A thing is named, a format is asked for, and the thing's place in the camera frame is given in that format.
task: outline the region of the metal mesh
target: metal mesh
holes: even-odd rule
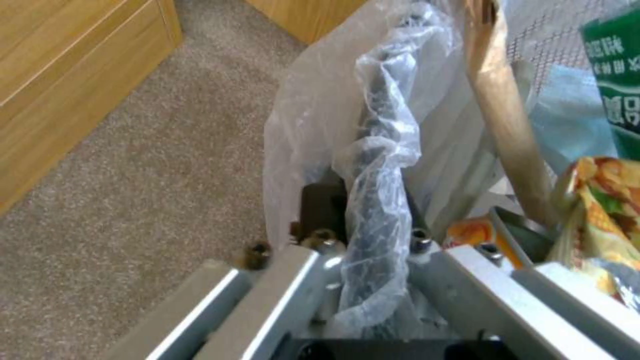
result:
[[[601,16],[609,0],[560,0],[544,9],[529,27],[515,36],[509,47],[510,60],[525,59],[536,66],[535,89],[539,92],[551,65],[588,69],[579,29]]]

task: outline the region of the metal nut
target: metal nut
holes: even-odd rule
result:
[[[271,245],[266,241],[258,241],[256,244],[245,248],[244,262],[250,270],[262,270],[269,265],[271,259]]]

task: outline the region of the colorful food packaging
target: colorful food packaging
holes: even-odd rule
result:
[[[602,263],[626,266],[633,274],[640,270],[640,163],[581,158],[558,180],[552,202],[562,231],[547,259],[586,274],[623,300],[624,281]]]
[[[640,160],[640,3],[582,28],[607,118],[621,156]]]

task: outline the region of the light blue cloth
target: light blue cloth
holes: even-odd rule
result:
[[[591,71],[554,65],[531,122],[542,155],[556,174],[583,156],[618,157]]]

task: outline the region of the cardboard tube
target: cardboard tube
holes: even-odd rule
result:
[[[507,60],[507,24],[499,4],[466,0],[467,76],[500,162],[525,214],[552,227],[550,180]]]

